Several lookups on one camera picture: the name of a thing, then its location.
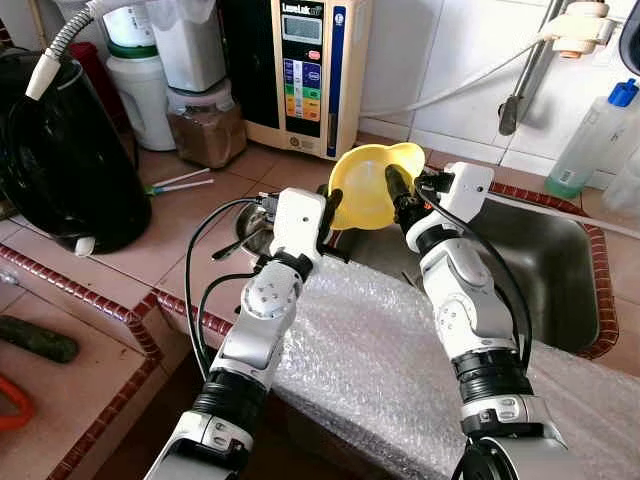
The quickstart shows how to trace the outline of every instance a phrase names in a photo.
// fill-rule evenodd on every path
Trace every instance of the yellow funnel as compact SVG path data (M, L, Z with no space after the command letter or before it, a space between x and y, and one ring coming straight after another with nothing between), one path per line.
M402 167L410 176L405 181L413 190L413 180L422 172L424 163L424 150L414 143L392 147L363 145L345 153L329 178L329 193L337 189L343 193L331 228L378 230L391 225L394 208L387 193L385 168Z

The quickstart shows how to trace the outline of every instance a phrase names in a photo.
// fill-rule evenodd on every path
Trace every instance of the faucet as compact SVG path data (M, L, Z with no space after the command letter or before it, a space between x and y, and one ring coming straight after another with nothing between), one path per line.
M547 22L556 18L566 6L574 0L550 0L547 12L542 19L540 28ZM501 135L511 135L516 131L518 122L522 120L529 108L540 82L544 77L551 59L553 58L551 42L541 42L535 45L529 52L527 62L520 73L513 93L498 108L500 123L498 131Z

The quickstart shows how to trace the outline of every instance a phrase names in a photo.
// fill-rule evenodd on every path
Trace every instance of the stainless steel sink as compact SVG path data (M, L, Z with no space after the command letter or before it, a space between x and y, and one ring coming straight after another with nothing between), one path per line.
M580 225L490 200L471 225L513 271L531 310L536 339L568 352L582 350L596 340L599 320L591 246ZM399 279L406 280L406 275L421 285L418 255L409 251L396 225L345 232L338 247L349 251L356 262ZM497 263L479 245L478 250L496 284L515 299Z

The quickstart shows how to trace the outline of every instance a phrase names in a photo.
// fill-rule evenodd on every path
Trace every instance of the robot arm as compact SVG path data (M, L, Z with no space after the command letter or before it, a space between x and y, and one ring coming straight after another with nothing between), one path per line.
M331 222L331 202L298 189L280 194L273 259L242 290L240 315L201 394L180 417L145 480L225 480L244 467L296 301L320 262L318 238Z
M458 474L465 479L582 478L544 400L533 394L511 312L496 295L475 248L456 225L416 201L395 167L388 167L386 176L396 221L409 248L422 256L436 331L459 381L461 426L469 442ZM492 179L489 168L456 163L425 184L434 201L440 192L440 206L467 222L480 211Z

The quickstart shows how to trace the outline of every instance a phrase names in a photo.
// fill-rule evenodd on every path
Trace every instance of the blue cap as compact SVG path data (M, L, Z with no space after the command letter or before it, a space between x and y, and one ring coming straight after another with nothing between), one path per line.
M626 107L638 93L638 87L634 85L635 79L630 78L627 83L618 83L609 95L609 103L616 107Z

